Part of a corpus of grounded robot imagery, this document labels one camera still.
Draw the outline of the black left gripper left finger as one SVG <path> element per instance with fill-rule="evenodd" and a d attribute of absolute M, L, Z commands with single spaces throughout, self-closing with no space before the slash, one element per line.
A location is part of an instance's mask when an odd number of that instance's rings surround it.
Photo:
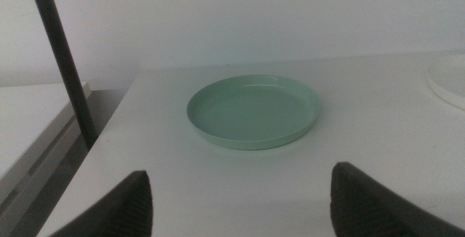
<path fill-rule="evenodd" d="M 53 237 L 151 237 L 153 197 L 147 172 L 135 171 Z"/>

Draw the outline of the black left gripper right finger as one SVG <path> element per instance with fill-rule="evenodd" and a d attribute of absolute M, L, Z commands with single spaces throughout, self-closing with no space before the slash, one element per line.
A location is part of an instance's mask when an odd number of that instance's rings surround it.
<path fill-rule="evenodd" d="M 463 236 L 349 162 L 331 173 L 331 222 L 337 236 Z"/>

